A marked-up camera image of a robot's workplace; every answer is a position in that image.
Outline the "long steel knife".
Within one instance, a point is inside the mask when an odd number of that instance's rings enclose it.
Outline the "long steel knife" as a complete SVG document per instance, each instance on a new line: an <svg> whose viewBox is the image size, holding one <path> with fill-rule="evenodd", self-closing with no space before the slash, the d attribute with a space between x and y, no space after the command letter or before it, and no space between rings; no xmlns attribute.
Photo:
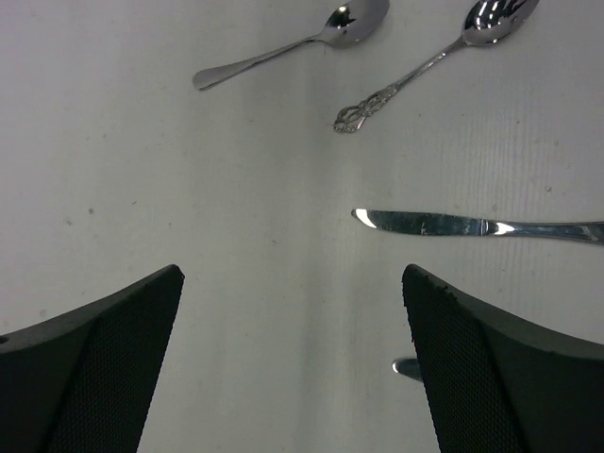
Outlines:
<svg viewBox="0 0 604 453"><path fill-rule="evenodd" d="M401 376L422 382L419 361L416 358L399 358L392 363L393 371Z"/></svg>

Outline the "ornate handle steel spoon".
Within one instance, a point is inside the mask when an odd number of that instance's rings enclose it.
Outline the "ornate handle steel spoon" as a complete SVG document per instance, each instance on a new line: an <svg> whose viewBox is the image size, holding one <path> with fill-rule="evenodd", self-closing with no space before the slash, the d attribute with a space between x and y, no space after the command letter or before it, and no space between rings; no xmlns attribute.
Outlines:
<svg viewBox="0 0 604 453"><path fill-rule="evenodd" d="M460 36L435 56L372 93L359 103L341 109L333 122L336 133L352 134L386 106L405 86L445 57L466 47L488 47L504 41L534 12L539 0L477 1L466 14Z"/></svg>

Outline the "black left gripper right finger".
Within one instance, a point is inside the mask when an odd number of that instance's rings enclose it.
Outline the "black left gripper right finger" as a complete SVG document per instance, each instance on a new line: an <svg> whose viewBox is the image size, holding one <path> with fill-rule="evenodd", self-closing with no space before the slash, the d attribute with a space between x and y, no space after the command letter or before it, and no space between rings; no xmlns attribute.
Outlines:
<svg viewBox="0 0 604 453"><path fill-rule="evenodd" d="M442 452L600 452L603 346L409 265L402 297Z"/></svg>

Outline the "plain steel spoon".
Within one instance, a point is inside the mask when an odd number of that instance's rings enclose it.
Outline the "plain steel spoon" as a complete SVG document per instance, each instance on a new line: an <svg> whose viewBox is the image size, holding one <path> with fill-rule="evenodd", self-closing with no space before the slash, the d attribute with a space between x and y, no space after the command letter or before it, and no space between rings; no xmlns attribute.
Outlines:
<svg viewBox="0 0 604 453"><path fill-rule="evenodd" d="M378 29L390 9L390 4L388 0L346 1L331 13L319 33L250 59L198 71L193 76L193 86L199 91L208 90L270 59L310 43L320 42L335 49L354 46Z"/></svg>

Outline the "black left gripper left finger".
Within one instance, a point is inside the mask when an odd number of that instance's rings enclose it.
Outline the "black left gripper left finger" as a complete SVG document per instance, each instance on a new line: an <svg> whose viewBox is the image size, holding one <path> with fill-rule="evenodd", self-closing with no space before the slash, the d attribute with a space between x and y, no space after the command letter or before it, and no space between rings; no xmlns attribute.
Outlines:
<svg viewBox="0 0 604 453"><path fill-rule="evenodd" d="M137 451L184 284L171 264L1 337L4 452Z"/></svg>

